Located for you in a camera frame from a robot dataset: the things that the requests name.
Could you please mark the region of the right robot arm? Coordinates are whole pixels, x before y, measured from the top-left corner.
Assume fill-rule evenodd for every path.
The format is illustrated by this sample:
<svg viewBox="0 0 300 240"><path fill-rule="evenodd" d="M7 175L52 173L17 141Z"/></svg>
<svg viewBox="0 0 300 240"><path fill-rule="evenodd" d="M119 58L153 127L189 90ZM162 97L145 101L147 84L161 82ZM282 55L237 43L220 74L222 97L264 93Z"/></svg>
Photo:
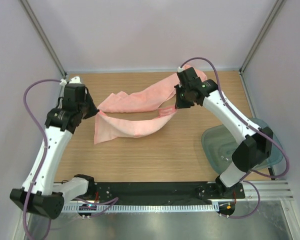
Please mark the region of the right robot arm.
<svg viewBox="0 0 300 240"><path fill-rule="evenodd" d="M194 105L213 113L234 137L237 148L232 162L215 180L215 192L227 198L240 180L272 153L273 131L261 128L240 112L212 79L202 81L193 67L177 70L179 84L175 85L175 108L186 109Z"/></svg>

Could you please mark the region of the pink bunny towel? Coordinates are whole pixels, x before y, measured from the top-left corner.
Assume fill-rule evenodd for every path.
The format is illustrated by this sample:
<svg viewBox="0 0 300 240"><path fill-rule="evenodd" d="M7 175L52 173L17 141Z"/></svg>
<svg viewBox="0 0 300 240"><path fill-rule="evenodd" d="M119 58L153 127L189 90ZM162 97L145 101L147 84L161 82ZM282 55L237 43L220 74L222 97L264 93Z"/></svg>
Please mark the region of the pink bunny towel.
<svg viewBox="0 0 300 240"><path fill-rule="evenodd" d="M95 117L94 143L108 142L116 138L142 138L162 129L177 113L174 106L158 109L158 116L148 120L126 120L107 116L100 112Z"/></svg>

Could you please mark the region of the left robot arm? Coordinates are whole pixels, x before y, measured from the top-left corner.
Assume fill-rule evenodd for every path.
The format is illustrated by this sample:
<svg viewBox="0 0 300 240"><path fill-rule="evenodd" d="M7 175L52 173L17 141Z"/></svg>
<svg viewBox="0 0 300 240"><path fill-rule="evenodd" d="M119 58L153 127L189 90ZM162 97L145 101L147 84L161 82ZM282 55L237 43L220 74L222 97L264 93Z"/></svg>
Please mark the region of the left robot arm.
<svg viewBox="0 0 300 240"><path fill-rule="evenodd" d="M65 84L58 104L48 112L45 128L40 129L43 140L28 177L9 196L21 210L51 220L60 215L64 204L79 196L91 200L97 191L94 178L84 174L54 187L60 160L76 128L98 113L88 89L77 79Z"/></svg>

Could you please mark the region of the plain pink towel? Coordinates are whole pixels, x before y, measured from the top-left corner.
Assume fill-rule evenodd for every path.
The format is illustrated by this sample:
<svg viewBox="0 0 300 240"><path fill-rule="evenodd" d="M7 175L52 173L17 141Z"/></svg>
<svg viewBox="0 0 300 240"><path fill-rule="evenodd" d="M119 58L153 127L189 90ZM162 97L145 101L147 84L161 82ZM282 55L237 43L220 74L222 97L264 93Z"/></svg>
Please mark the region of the plain pink towel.
<svg viewBox="0 0 300 240"><path fill-rule="evenodd" d="M111 93L98 106L104 113L141 113L157 110L163 103L175 96L175 86L180 83L176 73L150 85L139 92L127 94L124 91Z"/></svg>

